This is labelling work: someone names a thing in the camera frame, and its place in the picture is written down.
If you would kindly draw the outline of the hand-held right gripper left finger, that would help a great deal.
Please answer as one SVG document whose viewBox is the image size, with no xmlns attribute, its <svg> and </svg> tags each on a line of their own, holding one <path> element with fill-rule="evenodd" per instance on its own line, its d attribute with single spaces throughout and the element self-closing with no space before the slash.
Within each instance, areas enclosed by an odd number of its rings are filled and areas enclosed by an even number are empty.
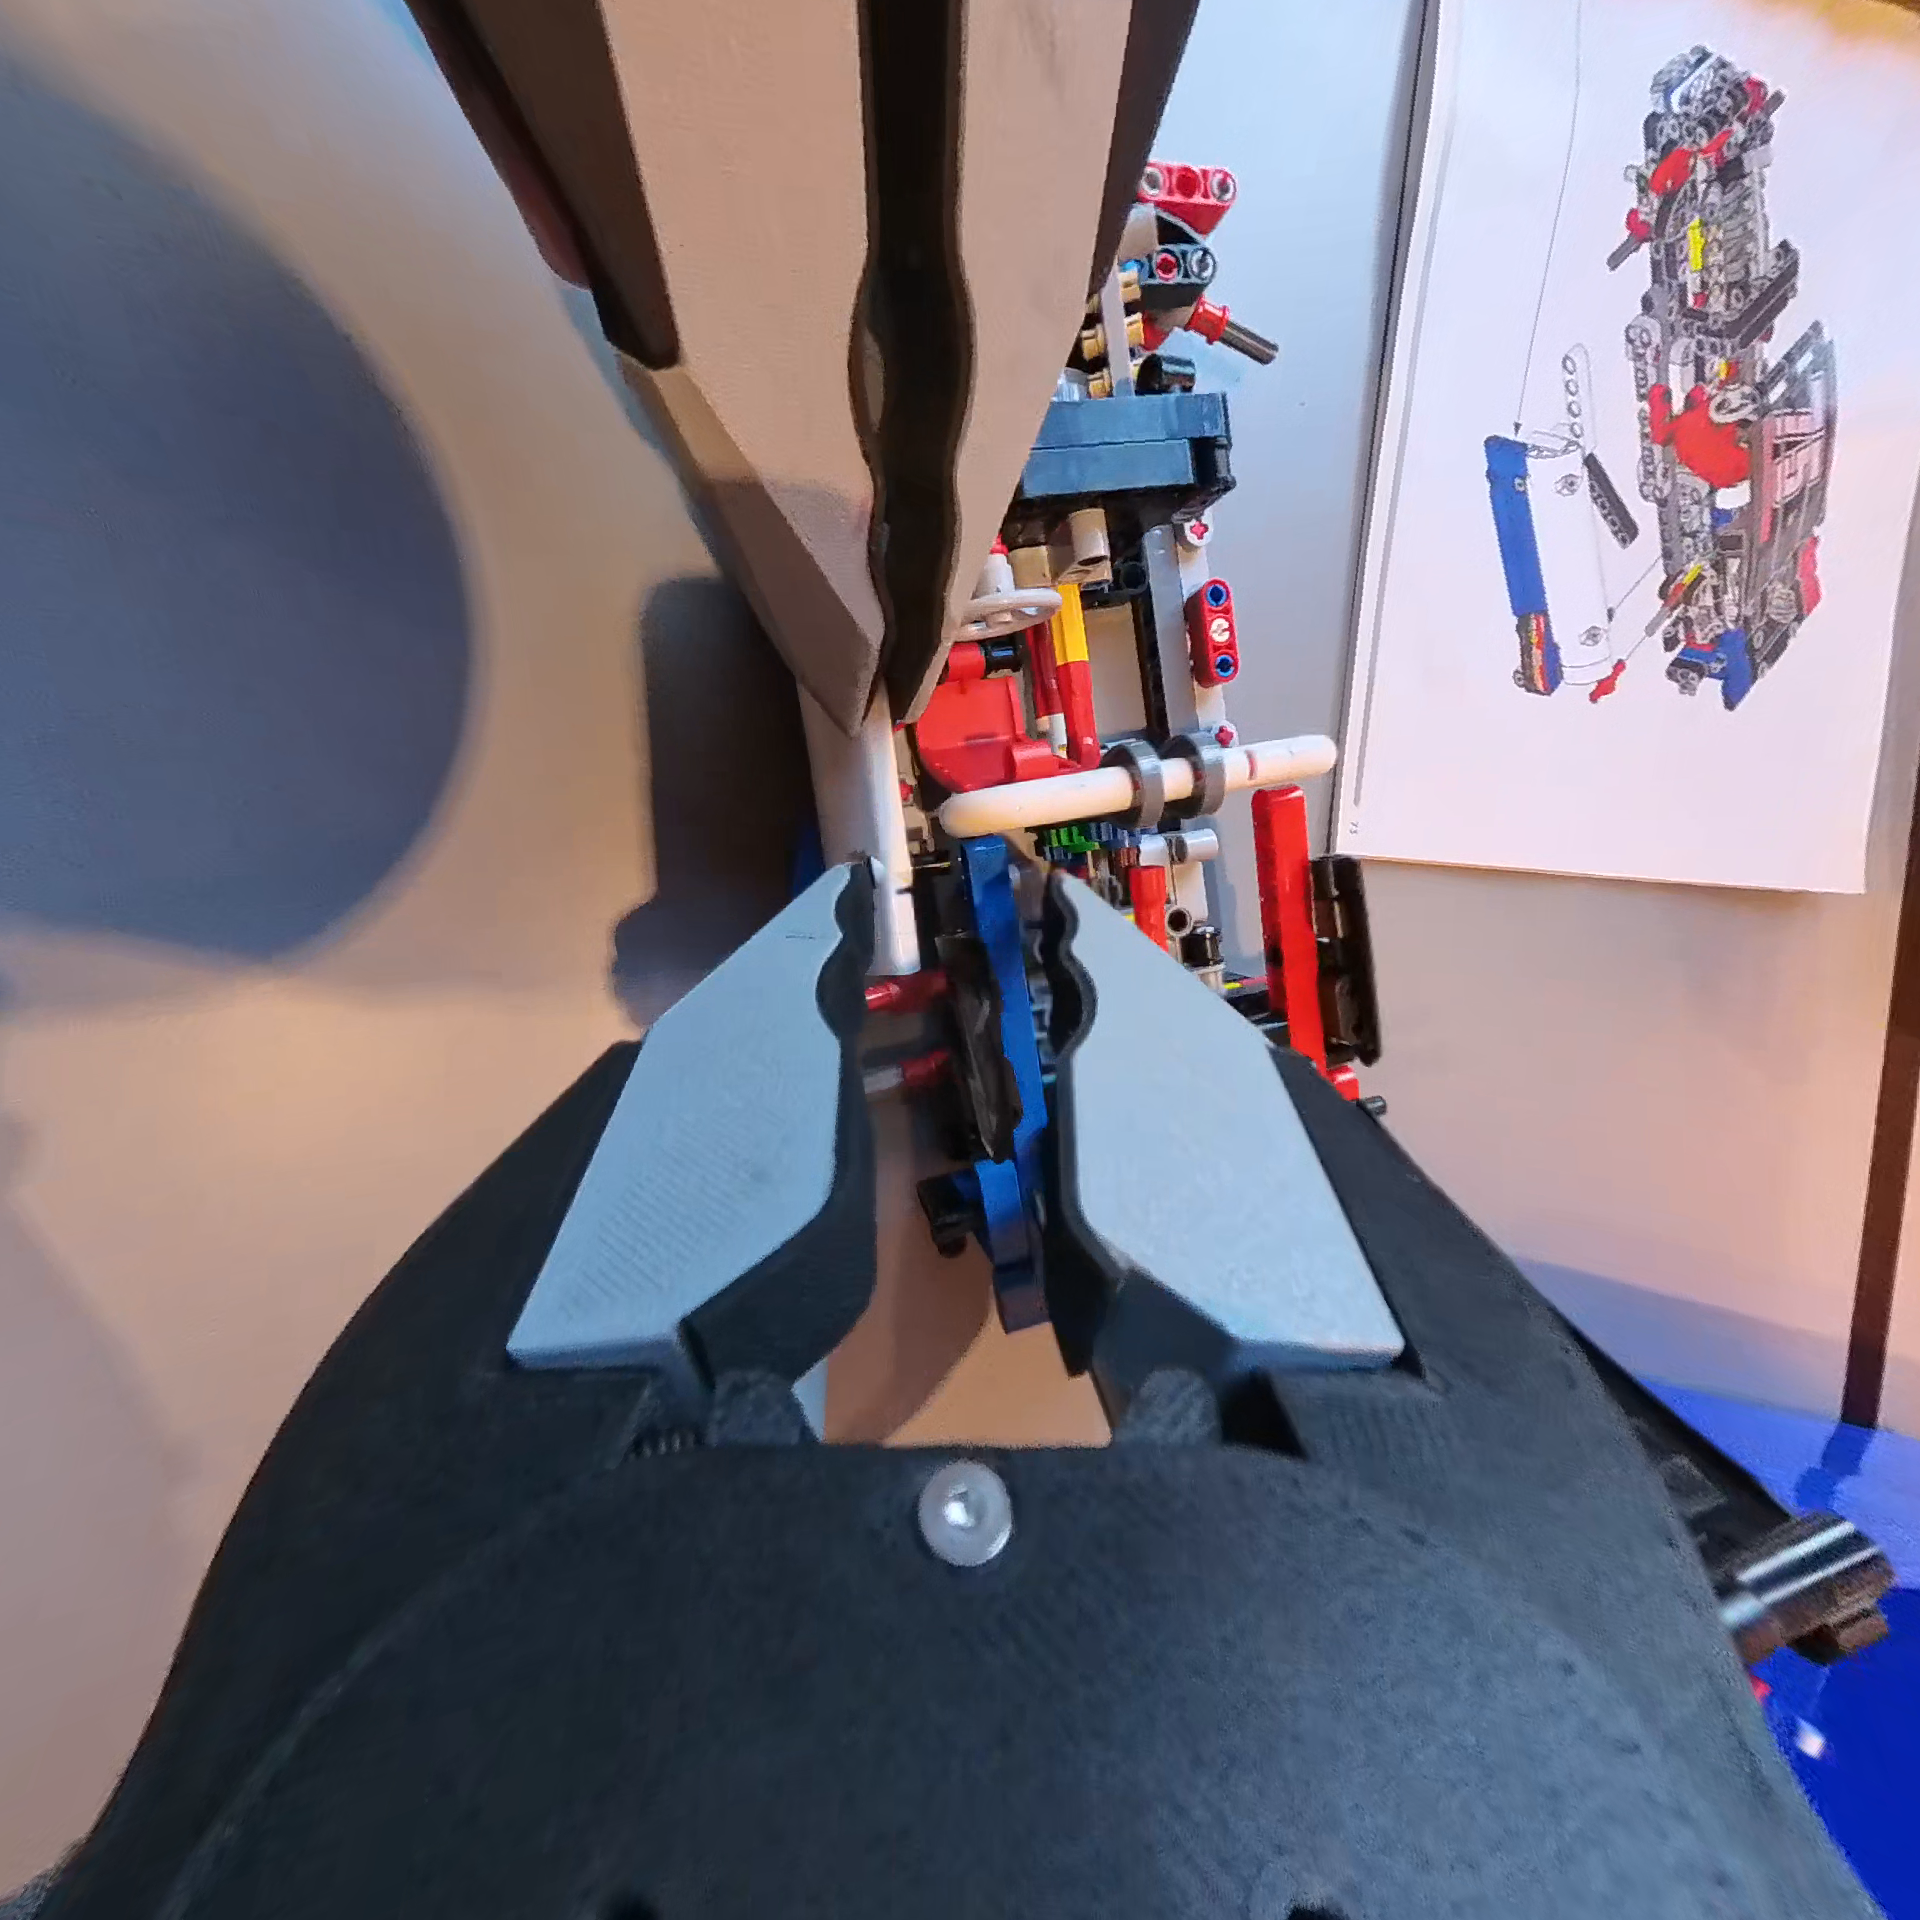
<svg viewBox="0 0 1920 1920">
<path fill-rule="evenodd" d="M 873 924 L 873 859 L 829 865 L 642 1038 L 513 1326 L 519 1371 L 822 1371 L 876 1286 Z"/>
</svg>

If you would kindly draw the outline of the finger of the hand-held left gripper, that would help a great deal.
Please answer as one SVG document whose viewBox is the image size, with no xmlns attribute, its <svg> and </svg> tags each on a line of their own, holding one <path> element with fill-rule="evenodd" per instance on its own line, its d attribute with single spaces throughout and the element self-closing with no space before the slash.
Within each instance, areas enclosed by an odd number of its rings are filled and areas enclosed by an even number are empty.
<svg viewBox="0 0 1920 1920">
<path fill-rule="evenodd" d="M 610 0 L 676 359 L 642 371 L 688 494 L 814 708 L 873 711 L 882 613 L 854 428 L 865 271 L 860 24 L 849 0 Z"/>
<path fill-rule="evenodd" d="M 860 5 L 876 685 L 921 717 L 1081 338 L 1127 0 Z"/>
</svg>

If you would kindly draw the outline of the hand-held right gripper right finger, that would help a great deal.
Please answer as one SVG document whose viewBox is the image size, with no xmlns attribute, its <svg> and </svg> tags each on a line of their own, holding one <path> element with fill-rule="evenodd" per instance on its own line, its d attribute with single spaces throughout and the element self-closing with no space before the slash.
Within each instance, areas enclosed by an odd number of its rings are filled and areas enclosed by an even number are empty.
<svg viewBox="0 0 1920 1920">
<path fill-rule="evenodd" d="M 1042 979 L 1042 1246 L 1065 1371 L 1394 1371 L 1404 1326 L 1260 1025 L 1081 879 L 1052 879 Z"/>
</svg>

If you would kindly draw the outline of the toy brick vehicle model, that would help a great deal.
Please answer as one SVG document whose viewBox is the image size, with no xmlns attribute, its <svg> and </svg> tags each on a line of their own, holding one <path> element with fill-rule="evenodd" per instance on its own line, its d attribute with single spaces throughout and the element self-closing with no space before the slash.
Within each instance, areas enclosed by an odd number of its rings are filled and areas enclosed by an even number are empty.
<svg viewBox="0 0 1920 1920">
<path fill-rule="evenodd" d="M 945 1256 L 983 1248 L 1007 1336 L 1052 1326 L 1052 979 L 1042 897 L 1081 879 L 1141 937 L 1174 954 L 1239 1019 L 1260 1025 L 1366 1125 L 1358 1069 L 1380 1058 L 1380 994 L 1366 865 L 1308 846 L 1296 779 L 1233 782 L 1253 751 L 1220 717 L 1239 676 L 1233 588 L 1208 575 L 1208 511 L 1233 494 L 1225 396 L 1195 392 L 1166 331 L 1276 359 L 1208 300 L 1217 247 L 1239 180 L 1149 158 L 1127 206 L 1119 262 L 1085 308 L 1060 392 L 976 575 L 956 657 L 908 729 L 903 782 L 913 911 L 925 974 L 873 987 L 876 1012 L 938 1025 L 938 1057 L 903 1083 L 933 1083 L 949 1172 L 921 1186 Z M 1580 1547 L 1616 1588 L 1644 1573 L 1625 1535 L 1586 1528 L 1580 1506 L 1544 1506 L 1547 1442 L 1579 1442 L 1547 1393 L 1547 1358 L 1571 1358 L 1571 1415 L 1601 1429 L 1605 1477 L 1579 1496 L 1661 1480 L 1704 1563 L 1713 1612 L 1743 1665 L 1794 1651 L 1838 1665 L 1876 1650 L 1892 1556 L 1838 1510 L 1789 1510 L 1730 1449 L 1688 1429 L 1661 1393 L 1560 1324 L 1462 1227 L 1401 1235 L 1401 1201 L 1432 1189 L 1401 1169 L 1375 1186 L 1336 1186 L 1375 1281 L 1404 1326 L 1394 1371 L 1256 1371 L 1204 1380 L 1156 1371 L 1091 1380 L 1111 1415 L 1195 1429 L 1195 1445 L 1260 1449 L 1322 1468 L 1330 1547 L 1307 1573 L 1336 1579 L 1322 1612 L 1385 1637 L 1385 1619 L 1426 1619 L 1422 1594 L 1461 1600 L 1454 1563 L 1496 1579 L 1490 1524 L 1505 1524 L 1516 1573 L 1579 1573 Z"/>
</svg>

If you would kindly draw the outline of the white blue brick panel assembly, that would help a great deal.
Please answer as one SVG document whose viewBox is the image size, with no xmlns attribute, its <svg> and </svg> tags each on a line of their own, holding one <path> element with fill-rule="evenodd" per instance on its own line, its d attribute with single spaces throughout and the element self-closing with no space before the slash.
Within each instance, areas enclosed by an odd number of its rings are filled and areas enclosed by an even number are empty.
<svg viewBox="0 0 1920 1920">
<path fill-rule="evenodd" d="M 873 859 L 873 974 L 908 979 L 925 966 L 913 911 L 913 852 L 893 762 L 893 711 L 882 685 L 854 734 L 798 685 L 814 808 L 822 834 L 822 865 Z"/>
</svg>

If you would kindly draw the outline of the grey desk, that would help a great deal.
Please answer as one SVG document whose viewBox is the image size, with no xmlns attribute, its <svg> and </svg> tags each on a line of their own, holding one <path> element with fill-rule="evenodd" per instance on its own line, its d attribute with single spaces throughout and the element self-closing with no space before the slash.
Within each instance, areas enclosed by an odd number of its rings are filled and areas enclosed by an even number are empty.
<svg viewBox="0 0 1920 1920">
<path fill-rule="evenodd" d="M 1341 702 L 1410 5 L 1204 5 L 1256 290 L 1253 711 Z M 103 1812 L 330 1336 L 784 897 L 668 852 L 784 663 L 395 5 L 7 5 L 7 1883 Z M 1417 1159 L 1672 1380 L 1838 1404 L 1892 897 L 1385 873 Z"/>
</svg>

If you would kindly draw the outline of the open instruction booklet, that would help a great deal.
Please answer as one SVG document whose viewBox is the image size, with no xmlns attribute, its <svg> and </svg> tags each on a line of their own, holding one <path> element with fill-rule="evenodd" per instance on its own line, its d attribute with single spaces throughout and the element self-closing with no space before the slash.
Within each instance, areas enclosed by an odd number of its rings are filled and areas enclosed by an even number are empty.
<svg viewBox="0 0 1920 1920">
<path fill-rule="evenodd" d="M 1439 5 L 1341 852 L 1867 889 L 1916 50 L 1916 5 Z"/>
</svg>

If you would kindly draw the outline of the blue plastic bin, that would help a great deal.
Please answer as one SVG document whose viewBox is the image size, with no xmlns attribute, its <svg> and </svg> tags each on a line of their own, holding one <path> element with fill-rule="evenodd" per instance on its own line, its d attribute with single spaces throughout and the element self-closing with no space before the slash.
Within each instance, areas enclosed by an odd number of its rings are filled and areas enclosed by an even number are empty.
<svg viewBox="0 0 1920 1920">
<path fill-rule="evenodd" d="M 1768 1480 L 1789 1510 L 1838 1510 L 1876 1535 L 1898 1573 L 1892 1637 L 1858 1659 L 1761 1665 L 1768 1723 L 1892 1920 L 1920 1914 L 1920 1445 L 1892 1429 L 1821 1421 L 1806 1409 L 1743 1404 L 1648 1380 L 1688 1429 Z"/>
</svg>

